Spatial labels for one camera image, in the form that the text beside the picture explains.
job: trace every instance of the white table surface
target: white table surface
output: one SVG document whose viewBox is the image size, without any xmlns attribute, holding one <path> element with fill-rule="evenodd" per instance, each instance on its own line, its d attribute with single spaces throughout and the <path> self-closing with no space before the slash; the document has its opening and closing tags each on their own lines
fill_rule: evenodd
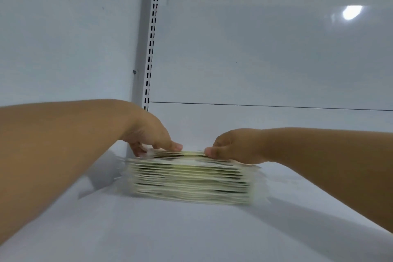
<svg viewBox="0 0 393 262">
<path fill-rule="evenodd" d="M 308 181 L 268 175 L 268 186 L 270 203 L 249 207 L 102 189 L 25 226 L 0 260 L 393 261 L 392 234 Z"/>
</svg>

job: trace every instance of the person's right hand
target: person's right hand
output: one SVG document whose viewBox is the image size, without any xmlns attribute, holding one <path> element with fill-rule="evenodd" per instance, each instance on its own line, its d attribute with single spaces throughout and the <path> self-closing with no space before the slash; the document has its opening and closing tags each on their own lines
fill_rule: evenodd
<svg viewBox="0 0 393 262">
<path fill-rule="evenodd" d="M 264 155 L 267 135 L 265 130 L 241 128 L 220 135 L 213 147 L 205 149 L 205 155 L 213 159 L 237 160 L 243 164 L 259 164 L 268 161 Z"/>
</svg>

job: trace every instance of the person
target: person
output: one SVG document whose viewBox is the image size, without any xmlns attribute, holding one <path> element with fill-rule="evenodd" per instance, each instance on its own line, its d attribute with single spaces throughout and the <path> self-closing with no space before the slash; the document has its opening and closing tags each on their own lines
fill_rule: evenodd
<svg viewBox="0 0 393 262">
<path fill-rule="evenodd" d="M 24 104 L 0 108 L 0 244 L 75 182 L 117 140 L 135 156 L 142 144 L 181 151 L 162 123 L 118 100 Z M 286 165 L 393 232 L 393 134 L 278 128 L 237 129 L 205 154 Z"/>
</svg>

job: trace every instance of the bright white light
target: bright white light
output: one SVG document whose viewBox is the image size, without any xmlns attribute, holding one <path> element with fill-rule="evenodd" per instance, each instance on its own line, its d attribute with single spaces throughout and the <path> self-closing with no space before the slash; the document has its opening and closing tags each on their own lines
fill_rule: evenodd
<svg viewBox="0 0 393 262">
<path fill-rule="evenodd" d="M 345 20 L 352 20 L 355 18 L 358 14 L 360 14 L 361 9 L 363 6 L 361 5 L 349 5 L 345 8 L 343 11 L 343 18 Z"/>
</svg>

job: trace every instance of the stacked plastic packets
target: stacked plastic packets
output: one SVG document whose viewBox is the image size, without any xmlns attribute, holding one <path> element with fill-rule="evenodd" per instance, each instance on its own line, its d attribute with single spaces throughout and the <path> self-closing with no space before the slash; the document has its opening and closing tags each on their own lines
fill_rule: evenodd
<svg viewBox="0 0 393 262">
<path fill-rule="evenodd" d="M 151 198 L 215 204 L 250 204 L 253 169 L 213 160 L 203 152 L 150 150 L 146 158 L 125 160 L 127 193 Z"/>
</svg>

